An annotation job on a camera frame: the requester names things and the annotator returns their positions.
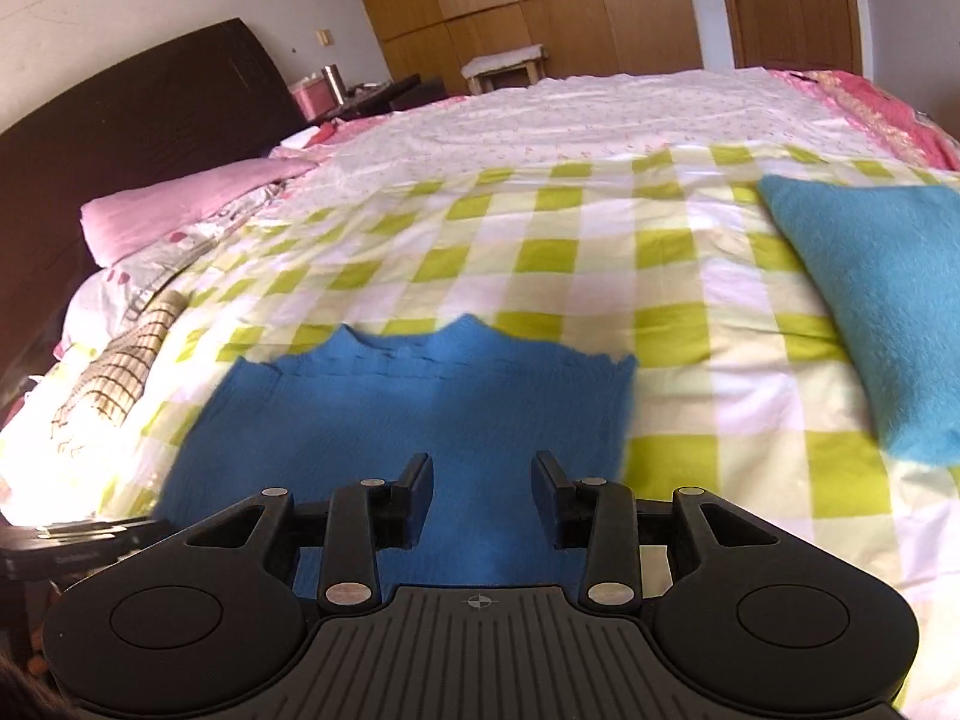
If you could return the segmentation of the dark wooden headboard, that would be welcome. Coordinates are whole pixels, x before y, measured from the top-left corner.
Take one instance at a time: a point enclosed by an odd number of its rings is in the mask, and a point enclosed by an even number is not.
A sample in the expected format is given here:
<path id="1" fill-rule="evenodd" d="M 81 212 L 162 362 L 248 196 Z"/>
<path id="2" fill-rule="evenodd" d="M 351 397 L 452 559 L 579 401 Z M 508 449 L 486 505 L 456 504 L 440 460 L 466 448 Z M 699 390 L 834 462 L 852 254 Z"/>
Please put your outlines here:
<path id="1" fill-rule="evenodd" d="M 221 21 L 99 71 L 2 135 L 2 385 L 39 348 L 93 270 L 89 200 L 267 153 L 304 127 L 259 39 Z"/>

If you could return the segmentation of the pink patterned blanket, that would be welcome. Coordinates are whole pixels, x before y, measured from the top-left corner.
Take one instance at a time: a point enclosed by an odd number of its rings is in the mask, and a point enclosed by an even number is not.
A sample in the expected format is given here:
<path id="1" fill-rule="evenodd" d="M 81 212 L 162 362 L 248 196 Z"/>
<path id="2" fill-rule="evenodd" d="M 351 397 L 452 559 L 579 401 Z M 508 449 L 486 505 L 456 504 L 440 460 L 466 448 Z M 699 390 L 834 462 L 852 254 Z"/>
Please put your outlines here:
<path id="1" fill-rule="evenodd" d="M 797 91 L 834 107 L 900 161 L 958 171 L 958 142 L 923 112 L 864 76 L 843 70 L 770 70 Z"/>

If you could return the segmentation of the white floral quilt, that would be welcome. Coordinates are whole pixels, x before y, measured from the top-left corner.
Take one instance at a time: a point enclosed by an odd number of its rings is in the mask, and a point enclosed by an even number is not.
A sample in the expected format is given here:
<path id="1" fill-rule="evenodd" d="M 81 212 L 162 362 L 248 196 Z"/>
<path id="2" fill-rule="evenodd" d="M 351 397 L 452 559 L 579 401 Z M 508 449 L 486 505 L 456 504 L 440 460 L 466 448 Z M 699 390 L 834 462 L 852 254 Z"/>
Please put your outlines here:
<path id="1" fill-rule="evenodd" d="M 298 133 L 272 154 L 313 161 L 334 181 L 381 187 L 490 167 L 630 160 L 664 146 L 754 142 L 892 154 L 838 106 L 763 68 L 548 78 L 345 122 L 313 146 Z"/>

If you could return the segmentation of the pink pillow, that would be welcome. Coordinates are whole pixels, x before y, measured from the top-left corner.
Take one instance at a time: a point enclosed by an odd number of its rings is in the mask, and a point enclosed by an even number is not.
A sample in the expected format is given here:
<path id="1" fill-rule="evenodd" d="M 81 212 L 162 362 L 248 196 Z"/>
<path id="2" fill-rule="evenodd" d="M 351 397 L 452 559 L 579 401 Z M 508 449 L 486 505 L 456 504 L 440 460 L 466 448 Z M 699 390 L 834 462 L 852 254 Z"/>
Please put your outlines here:
<path id="1" fill-rule="evenodd" d="M 309 160 L 259 158 L 111 193 L 82 206 L 83 238 L 96 265 L 116 265 L 164 234 L 210 218 L 251 190 L 302 176 L 314 167 Z"/>

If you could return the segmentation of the dark nightstand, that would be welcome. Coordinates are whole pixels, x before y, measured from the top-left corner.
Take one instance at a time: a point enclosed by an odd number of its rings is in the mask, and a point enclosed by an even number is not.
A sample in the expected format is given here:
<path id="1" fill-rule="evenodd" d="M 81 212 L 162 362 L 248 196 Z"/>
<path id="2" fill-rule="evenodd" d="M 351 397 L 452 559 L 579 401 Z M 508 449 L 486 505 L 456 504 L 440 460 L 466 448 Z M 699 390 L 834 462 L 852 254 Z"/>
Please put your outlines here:
<path id="1" fill-rule="evenodd" d="M 370 88 L 356 88 L 355 94 L 345 103 L 320 114 L 314 119 L 314 124 L 332 122 L 334 119 L 341 121 L 369 119 L 376 115 L 418 109 L 448 98 L 446 85 L 439 76 L 423 80 L 418 73 L 415 73 L 415 75 L 400 78 L 398 82 L 384 83 L 384 85 Z"/>

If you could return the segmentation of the grey heart-print pillow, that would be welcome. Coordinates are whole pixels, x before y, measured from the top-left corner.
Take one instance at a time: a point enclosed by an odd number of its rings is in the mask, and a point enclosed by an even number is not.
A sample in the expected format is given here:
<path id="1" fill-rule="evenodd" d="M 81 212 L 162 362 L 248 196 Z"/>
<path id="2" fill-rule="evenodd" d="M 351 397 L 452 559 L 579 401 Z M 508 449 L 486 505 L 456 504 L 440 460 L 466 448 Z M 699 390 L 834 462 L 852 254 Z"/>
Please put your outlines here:
<path id="1" fill-rule="evenodd" d="M 179 273 L 268 205 L 284 185 L 278 181 L 252 188 L 205 220 L 174 229 L 86 278 L 65 310 L 55 357 L 73 346 L 101 351 L 127 332 Z"/>

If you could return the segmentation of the teal folded fuzzy garment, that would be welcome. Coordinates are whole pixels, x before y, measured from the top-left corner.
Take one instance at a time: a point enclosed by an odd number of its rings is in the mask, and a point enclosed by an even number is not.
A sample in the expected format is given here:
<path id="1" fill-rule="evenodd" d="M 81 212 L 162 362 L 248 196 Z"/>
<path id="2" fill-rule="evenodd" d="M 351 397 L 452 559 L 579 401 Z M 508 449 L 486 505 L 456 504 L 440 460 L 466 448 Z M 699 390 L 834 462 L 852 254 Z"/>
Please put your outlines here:
<path id="1" fill-rule="evenodd" d="M 758 192 L 832 312 L 880 449 L 958 461 L 958 192 L 766 176 Z"/>

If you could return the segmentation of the blue striped knit sweater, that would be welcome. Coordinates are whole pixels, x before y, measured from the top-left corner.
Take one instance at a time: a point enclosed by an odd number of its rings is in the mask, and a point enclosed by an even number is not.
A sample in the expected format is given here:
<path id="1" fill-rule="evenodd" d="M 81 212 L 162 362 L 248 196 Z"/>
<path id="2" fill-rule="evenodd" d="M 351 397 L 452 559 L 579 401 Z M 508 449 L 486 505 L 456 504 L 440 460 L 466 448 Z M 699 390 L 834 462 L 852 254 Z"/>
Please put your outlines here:
<path id="1" fill-rule="evenodd" d="M 547 450 L 572 478 L 615 479 L 636 361 L 519 340 L 464 316 L 438 332 L 340 327 L 308 353 L 238 359 L 181 444 L 155 507 L 185 528 L 265 488 L 299 504 L 433 461 L 420 543 L 377 558 L 397 585 L 578 587 L 584 557 L 551 546 L 530 486 Z"/>

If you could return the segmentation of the brown wooden door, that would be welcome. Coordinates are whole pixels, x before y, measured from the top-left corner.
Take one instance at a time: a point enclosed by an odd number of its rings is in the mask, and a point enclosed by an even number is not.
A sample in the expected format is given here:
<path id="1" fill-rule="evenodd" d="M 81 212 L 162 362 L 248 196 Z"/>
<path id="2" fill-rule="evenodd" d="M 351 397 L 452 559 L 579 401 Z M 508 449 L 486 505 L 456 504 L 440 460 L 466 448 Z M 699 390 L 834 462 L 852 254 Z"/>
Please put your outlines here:
<path id="1" fill-rule="evenodd" d="M 724 2 L 739 67 L 861 73 L 856 0 Z"/>

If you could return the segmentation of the steel thermos bottle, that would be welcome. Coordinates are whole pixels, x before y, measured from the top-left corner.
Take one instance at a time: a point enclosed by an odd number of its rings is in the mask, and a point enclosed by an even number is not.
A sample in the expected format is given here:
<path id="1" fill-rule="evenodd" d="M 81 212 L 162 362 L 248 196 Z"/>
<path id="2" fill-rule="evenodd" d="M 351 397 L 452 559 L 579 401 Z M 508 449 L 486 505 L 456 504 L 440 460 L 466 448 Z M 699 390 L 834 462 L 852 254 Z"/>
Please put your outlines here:
<path id="1" fill-rule="evenodd" d="M 324 76 L 324 80 L 331 90 L 335 104 L 337 106 L 343 106 L 347 102 L 348 91 L 338 67 L 335 64 L 324 65 L 324 67 L 322 67 L 322 76 Z"/>

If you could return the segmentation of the green checked bed sheet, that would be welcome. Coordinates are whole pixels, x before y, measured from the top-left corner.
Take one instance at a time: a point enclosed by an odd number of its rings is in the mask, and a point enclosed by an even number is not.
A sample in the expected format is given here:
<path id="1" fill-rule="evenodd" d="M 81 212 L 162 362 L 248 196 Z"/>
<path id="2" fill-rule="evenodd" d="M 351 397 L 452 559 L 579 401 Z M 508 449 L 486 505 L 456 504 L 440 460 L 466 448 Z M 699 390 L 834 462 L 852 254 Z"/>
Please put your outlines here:
<path id="1" fill-rule="evenodd" d="M 366 188 L 318 169 L 179 273 L 189 304 L 146 392 L 88 455 L 50 438 L 53 411 L 101 348 L 98 319 L 70 327 L 65 359 L 3 433 L 3 514 L 20 525 L 143 514 L 238 359 L 302 353 L 340 325 L 413 335 L 477 317 L 516 337 L 635 356 L 626 483 L 647 497 L 711 489 L 895 585 L 921 624 L 903 710 L 955 717 L 957 470 L 875 444 L 827 309 L 761 203 L 766 174 L 958 182 L 756 143 Z"/>

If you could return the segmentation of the wooden wardrobe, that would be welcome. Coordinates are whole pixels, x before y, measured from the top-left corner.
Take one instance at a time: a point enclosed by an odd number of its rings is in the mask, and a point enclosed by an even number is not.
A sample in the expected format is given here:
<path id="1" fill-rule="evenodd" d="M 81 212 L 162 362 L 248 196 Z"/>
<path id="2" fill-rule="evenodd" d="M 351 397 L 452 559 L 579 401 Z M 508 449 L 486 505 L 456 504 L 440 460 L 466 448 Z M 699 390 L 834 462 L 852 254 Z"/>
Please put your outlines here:
<path id="1" fill-rule="evenodd" d="M 363 0 L 395 78 L 438 76 L 466 91 L 482 55 L 539 44 L 553 78 L 701 67 L 692 0 Z"/>

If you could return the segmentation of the beige brown checked knit garment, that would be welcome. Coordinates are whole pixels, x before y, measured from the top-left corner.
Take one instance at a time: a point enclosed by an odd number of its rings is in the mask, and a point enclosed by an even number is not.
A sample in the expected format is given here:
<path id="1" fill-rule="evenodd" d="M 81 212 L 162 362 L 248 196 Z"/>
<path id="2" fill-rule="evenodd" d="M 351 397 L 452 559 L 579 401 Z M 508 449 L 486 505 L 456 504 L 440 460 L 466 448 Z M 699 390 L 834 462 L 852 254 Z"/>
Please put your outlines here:
<path id="1" fill-rule="evenodd" d="M 110 341 L 86 368 L 55 413 L 53 432 L 122 424 L 143 395 L 149 371 L 186 307 L 187 298 L 176 289 L 153 299 L 132 327 Z"/>

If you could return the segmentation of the pink storage box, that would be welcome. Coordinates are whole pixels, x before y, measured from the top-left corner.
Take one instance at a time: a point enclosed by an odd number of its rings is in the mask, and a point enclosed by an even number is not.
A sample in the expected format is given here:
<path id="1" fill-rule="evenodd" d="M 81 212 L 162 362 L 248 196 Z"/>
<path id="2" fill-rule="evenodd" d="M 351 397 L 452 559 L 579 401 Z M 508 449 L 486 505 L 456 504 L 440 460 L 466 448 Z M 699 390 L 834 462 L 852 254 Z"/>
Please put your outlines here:
<path id="1" fill-rule="evenodd" d="M 288 91 L 291 98 L 295 99 L 306 121 L 320 119 L 329 110 L 334 110 L 338 106 L 331 83 L 327 82 L 327 78 L 322 75 L 306 76 L 288 86 Z"/>

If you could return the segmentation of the small stool with cushion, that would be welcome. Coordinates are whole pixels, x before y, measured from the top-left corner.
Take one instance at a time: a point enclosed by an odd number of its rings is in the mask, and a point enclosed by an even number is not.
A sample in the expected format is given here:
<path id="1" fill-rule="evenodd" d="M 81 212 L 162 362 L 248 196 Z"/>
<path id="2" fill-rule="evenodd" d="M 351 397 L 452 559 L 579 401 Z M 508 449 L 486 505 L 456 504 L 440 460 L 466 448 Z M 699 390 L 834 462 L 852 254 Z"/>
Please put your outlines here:
<path id="1" fill-rule="evenodd" d="M 545 59 L 547 51 L 542 44 L 519 47 L 498 54 L 478 55 L 460 69 L 460 75 L 466 80 L 467 88 L 473 96 L 490 93 L 494 90 L 494 80 L 498 76 L 523 71 L 529 86 L 537 85 L 547 74 Z"/>

